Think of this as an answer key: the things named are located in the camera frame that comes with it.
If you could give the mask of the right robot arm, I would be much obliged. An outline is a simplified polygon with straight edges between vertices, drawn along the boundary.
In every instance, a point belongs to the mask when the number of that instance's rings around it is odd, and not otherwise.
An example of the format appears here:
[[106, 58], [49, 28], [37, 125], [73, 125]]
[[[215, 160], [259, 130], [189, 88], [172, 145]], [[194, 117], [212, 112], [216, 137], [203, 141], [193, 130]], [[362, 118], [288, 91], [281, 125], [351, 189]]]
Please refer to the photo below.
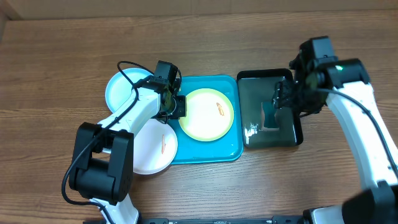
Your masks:
[[289, 63], [293, 81], [276, 84], [275, 108], [337, 118], [358, 166], [362, 192], [341, 205], [309, 209], [304, 223], [397, 223], [397, 146], [377, 108], [369, 75], [357, 58]]

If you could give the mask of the green rimmed plate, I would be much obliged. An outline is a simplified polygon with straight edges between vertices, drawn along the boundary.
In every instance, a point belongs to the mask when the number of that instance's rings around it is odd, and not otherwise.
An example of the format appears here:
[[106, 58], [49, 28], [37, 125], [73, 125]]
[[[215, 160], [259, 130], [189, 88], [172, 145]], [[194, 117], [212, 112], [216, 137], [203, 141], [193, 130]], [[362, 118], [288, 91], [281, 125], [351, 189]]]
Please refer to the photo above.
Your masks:
[[223, 137], [232, 127], [231, 101], [218, 90], [201, 88], [186, 96], [186, 116], [179, 119], [183, 132], [192, 139], [210, 142]]

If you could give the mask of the white pink plate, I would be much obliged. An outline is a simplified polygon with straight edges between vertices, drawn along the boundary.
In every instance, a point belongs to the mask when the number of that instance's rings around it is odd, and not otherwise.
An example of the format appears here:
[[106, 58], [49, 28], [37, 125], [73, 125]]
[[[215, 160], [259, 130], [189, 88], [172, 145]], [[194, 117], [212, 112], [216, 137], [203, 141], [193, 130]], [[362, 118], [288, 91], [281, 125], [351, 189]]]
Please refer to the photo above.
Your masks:
[[171, 165], [177, 154], [178, 140], [168, 124], [150, 119], [134, 138], [133, 172], [152, 175]]

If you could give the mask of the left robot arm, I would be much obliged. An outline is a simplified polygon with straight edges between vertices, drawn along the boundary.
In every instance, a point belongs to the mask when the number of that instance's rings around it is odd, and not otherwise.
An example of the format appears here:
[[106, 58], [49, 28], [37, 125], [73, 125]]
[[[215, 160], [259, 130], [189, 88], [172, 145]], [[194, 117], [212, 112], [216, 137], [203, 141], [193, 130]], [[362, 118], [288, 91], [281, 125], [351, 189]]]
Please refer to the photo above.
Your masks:
[[138, 79], [117, 112], [77, 130], [72, 161], [62, 180], [62, 196], [73, 205], [96, 206], [104, 223], [137, 223], [140, 214], [128, 195], [133, 177], [134, 138], [145, 123], [185, 116], [181, 78]]

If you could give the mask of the green scrub sponge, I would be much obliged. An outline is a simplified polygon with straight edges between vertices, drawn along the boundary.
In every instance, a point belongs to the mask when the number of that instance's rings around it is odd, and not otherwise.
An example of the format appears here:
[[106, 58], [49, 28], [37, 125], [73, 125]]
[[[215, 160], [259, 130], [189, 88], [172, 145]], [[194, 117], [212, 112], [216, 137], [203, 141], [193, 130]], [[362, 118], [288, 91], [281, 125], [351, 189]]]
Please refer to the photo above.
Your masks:
[[264, 129], [277, 129], [279, 126], [275, 120], [276, 109], [270, 102], [262, 102], [262, 127]]

